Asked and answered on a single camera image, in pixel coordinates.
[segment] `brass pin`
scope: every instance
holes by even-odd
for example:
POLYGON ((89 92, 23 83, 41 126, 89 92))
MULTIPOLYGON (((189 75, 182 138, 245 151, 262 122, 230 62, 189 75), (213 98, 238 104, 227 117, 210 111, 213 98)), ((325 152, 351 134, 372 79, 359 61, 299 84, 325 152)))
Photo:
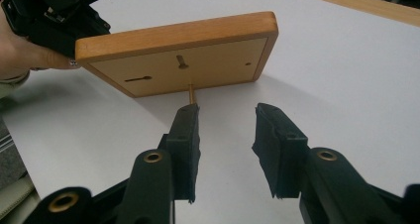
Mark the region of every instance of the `brass pin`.
POLYGON ((189 104, 197 103, 195 100, 195 94, 194 94, 194 86, 192 84, 189 84, 189 104))

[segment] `white surface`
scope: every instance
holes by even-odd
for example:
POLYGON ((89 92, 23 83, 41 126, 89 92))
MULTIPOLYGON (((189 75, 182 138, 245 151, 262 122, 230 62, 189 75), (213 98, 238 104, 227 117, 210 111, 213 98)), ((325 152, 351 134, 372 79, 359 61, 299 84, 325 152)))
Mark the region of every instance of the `white surface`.
MULTIPOLYGON (((101 0, 113 32, 273 11, 280 36, 256 83, 196 92, 197 200, 178 223, 302 223, 295 199, 271 199, 251 146, 258 102, 281 108, 310 147, 345 155, 367 182, 402 195, 419 182, 420 29, 319 0, 101 0)), ((33 72, 4 120, 41 197, 93 194, 156 148, 187 93, 132 99, 84 69, 33 72)))

